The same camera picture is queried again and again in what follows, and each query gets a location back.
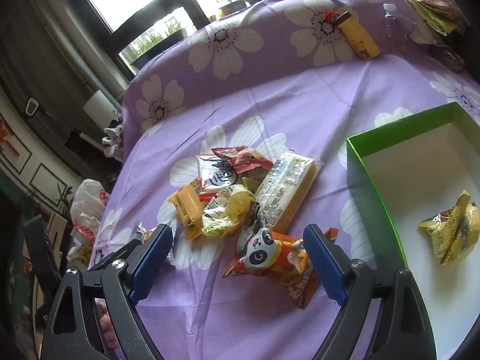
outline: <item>green cardboard box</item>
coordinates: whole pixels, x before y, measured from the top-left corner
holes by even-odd
[[[480,314],[480,246],[440,265],[418,224],[453,207],[462,190],[480,205],[480,127],[449,103],[354,135],[346,146],[347,184],[377,267],[411,269],[437,358],[449,359]]]

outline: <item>purple tablecloth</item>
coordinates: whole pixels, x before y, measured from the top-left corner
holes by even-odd
[[[373,262],[346,186],[345,138],[452,100],[480,117],[478,85],[425,46],[410,41],[406,58],[388,54],[384,2],[417,23],[412,40],[435,41],[403,0],[266,0],[198,31],[132,82],[123,103],[126,161],[92,262],[123,245],[136,219],[177,227],[174,265],[164,264],[137,306],[166,360],[309,360],[338,312],[322,287],[299,310],[266,278],[221,278],[231,237],[186,242],[166,199],[196,177],[196,154],[241,144],[273,161],[286,148],[322,160],[288,234],[301,238],[309,223],[337,227],[352,258]],[[359,60],[325,22],[332,10],[352,12],[382,54]],[[377,309],[353,359],[363,358]]]

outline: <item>metal screw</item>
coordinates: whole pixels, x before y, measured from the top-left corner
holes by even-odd
[[[357,269],[363,268],[365,266],[365,263],[360,259],[353,259],[351,263],[352,266]]]
[[[114,262],[112,262],[112,267],[115,269],[123,268],[124,265],[125,261],[123,261],[123,259],[116,259]]]
[[[67,275],[68,275],[68,276],[76,275],[77,272],[78,272],[78,269],[75,268],[74,266],[67,269]]]

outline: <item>blue textured pad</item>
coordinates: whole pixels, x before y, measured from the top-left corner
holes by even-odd
[[[344,287],[345,276],[312,225],[303,230],[303,244],[328,297],[343,306],[348,298]]]
[[[136,306],[139,300],[145,299],[150,293],[172,244],[172,229],[164,225],[159,236],[131,276],[131,292],[128,298],[133,306]]]

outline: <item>cardboard box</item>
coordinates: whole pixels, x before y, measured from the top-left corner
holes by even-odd
[[[480,127],[457,103],[347,139],[347,183],[379,268],[408,266],[429,313],[439,360],[449,359],[480,314],[480,246],[440,265],[418,224],[455,205],[480,205]]]

